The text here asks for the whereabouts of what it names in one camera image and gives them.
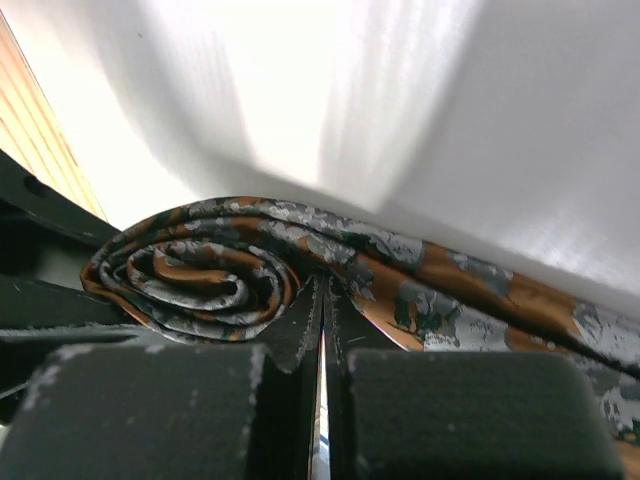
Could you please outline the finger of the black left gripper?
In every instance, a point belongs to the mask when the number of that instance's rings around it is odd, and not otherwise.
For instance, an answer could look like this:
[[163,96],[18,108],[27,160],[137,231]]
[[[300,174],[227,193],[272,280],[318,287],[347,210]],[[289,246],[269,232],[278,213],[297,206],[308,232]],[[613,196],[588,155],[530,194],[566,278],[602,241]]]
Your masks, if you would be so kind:
[[40,280],[1,277],[1,398],[28,385],[52,350],[74,343],[155,343],[162,337],[105,300]]
[[119,230],[38,180],[1,151],[1,207],[9,216],[97,249]]

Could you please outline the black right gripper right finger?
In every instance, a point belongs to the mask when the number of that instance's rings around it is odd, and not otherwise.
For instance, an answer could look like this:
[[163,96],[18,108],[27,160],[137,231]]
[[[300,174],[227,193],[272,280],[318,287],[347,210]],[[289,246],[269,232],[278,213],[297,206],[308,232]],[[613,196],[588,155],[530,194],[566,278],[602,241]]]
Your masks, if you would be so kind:
[[548,353],[407,352],[324,297],[335,479],[621,479],[587,378]]

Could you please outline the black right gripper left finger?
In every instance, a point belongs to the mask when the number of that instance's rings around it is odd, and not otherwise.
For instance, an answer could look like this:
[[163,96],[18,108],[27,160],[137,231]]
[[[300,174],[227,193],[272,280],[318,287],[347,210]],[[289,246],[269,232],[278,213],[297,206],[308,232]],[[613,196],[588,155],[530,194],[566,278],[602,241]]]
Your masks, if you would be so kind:
[[323,284],[251,343],[75,344],[37,367],[5,479],[305,479]]

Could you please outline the orange grey patterned tie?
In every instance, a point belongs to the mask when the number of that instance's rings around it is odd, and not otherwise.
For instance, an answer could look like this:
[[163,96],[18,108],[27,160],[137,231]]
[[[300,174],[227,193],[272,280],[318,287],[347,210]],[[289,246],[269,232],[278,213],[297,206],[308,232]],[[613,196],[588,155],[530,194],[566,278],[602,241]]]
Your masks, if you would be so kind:
[[639,323],[443,246],[304,204],[213,198],[118,233],[83,288],[179,343],[248,341],[329,279],[329,311],[355,308],[406,351],[549,352],[583,372],[639,475]]

